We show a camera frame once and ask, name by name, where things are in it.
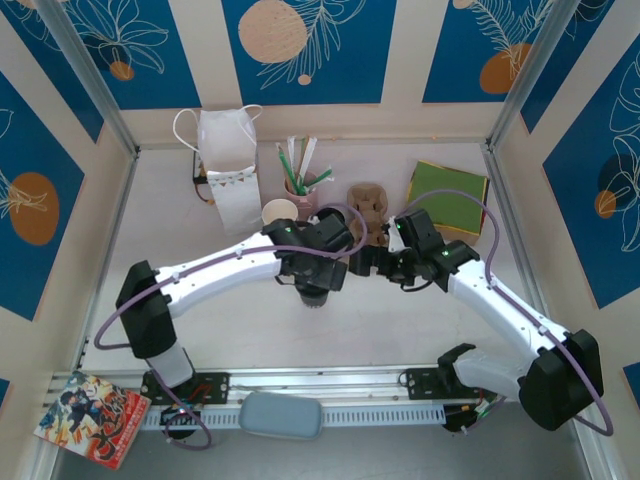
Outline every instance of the white table surface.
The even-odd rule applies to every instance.
[[[282,169],[273,144],[260,144],[263,203],[282,197]],[[152,267],[183,263],[231,246],[249,236],[226,237],[217,210],[199,200],[191,182],[189,150],[141,153],[132,190],[103,289],[91,335],[114,310],[129,267],[147,259]],[[382,185],[389,214],[404,206],[410,176],[418,160],[486,174],[479,145],[319,143],[312,170],[333,166],[336,181],[320,190],[321,204],[345,201],[349,186]],[[496,213],[493,192],[488,205]],[[487,223],[474,247],[485,256],[493,240]],[[494,272],[523,294],[506,235],[495,257]],[[244,285],[211,298],[175,320],[178,338],[199,368],[315,367],[432,363],[461,342],[496,353],[515,352],[475,312],[432,286],[406,294],[384,278],[349,274],[341,292],[332,292],[320,309],[305,307],[295,290],[275,281]],[[120,322],[106,343],[126,342]],[[142,369],[129,349],[99,351],[87,347],[87,370]]]

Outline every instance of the manga book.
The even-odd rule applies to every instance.
[[[146,397],[76,371],[34,433],[115,470],[149,405]]]

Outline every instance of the pink cup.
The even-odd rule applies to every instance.
[[[311,172],[307,172],[304,176],[304,183],[309,183],[315,180],[316,175]],[[287,182],[284,182],[284,191],[287,194],[287,198],[295,203],[298,207],[298,220],[307,220],[313,212],[318,209],[318,189],[315,188],[308,195],[300,196],[291,193],[287,189]]]

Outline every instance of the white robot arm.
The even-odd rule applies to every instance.
[[[519,360],[504,360],[481,352],[473,345],[458,346],[439,360],[439,376],[445,387],[462,384],[517,398],[536,423],[549,430],[557,429],[593,399],[554,343],[543,335],[546,333],[540,330],[543,329],[563,342],[602,395],[598,346],[591,335],[582,330],[570,333],[519,299],[495,276],[488,283],[485,263],[478,254],[463,242],[445,244],[423,210],[392,218],[387,228],[388,249],[378,249],[373,254],[361,250],[351,258],[353,273],[368,275],[370,267],[377,266],[379,275],[401,286],[413,285],[419,277],[435,283],[478,312],[520,354]],[[134,355],[146,359],[168,387],[184,384],[194,371],[175,336],[174,318],[230,288],[281,274],[294,276],[296,289],[305,303],[321,306],[329,291],[341,289],[346,265],[307,253],[278,252],[276,247],[295,245],[337,252],[352,241],[343,219],[337,215],[305,228],[278,220],[234,247],[190,263],[158,270],[151,270],[147,262],[134,265],[118,298],[118,306],[154,282],[176,279],[175,283],[169,283],[122,314]],[[243,251],[252,248],[265,251],[243,255]],[[181,272],[198,270],[198,265],[230,254],[235,254],[236,259],[199,269],[178,281]],[[541,327],[534,326],[498,295],[496,286],[535,316]]]

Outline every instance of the green box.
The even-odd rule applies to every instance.
[[[483,175],[418,162],[409,185],[408,203],[432,190],[453,189],[472,195],[486,204],[489,179]],[[461,239],[473,243],[482,232],[482,208],[460,195],[442,194],[420,202],[434,225],[448,240]]]

